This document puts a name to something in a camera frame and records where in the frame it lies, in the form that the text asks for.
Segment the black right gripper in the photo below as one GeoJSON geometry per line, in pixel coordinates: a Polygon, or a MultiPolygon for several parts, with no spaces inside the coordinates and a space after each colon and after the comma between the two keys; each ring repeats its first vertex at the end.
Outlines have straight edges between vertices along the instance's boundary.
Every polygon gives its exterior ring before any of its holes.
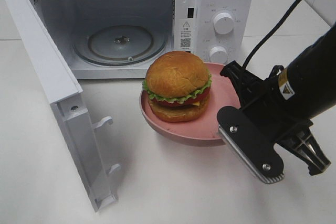
{"type": "Polygon", "coordinates": [[[312,122],[293,114],[280,94],[279,76],[261,80],[236,61],[220,72],[227,77],[240,101],[244,114],[257,126],[266,140],[289,151],[308,165],[311,176],[323,173],[331,162],[325,156],[309,127],[312,122]]]}

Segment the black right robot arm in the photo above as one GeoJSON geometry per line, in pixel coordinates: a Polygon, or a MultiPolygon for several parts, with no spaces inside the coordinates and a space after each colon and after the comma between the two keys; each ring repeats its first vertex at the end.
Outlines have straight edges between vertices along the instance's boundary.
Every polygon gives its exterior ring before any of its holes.
{"type": "Polygon", "coordinates": [[[230,79],[240,108],[217,114],[219,132],[263,183],[284,177],[278,144],[304,161],[310,175],[330,161],[310,131],[312,118],[335,105],[335,28],[330,28],[287,67],[276,65],[265,80],[231,62],[220,72],[230,79]]]}

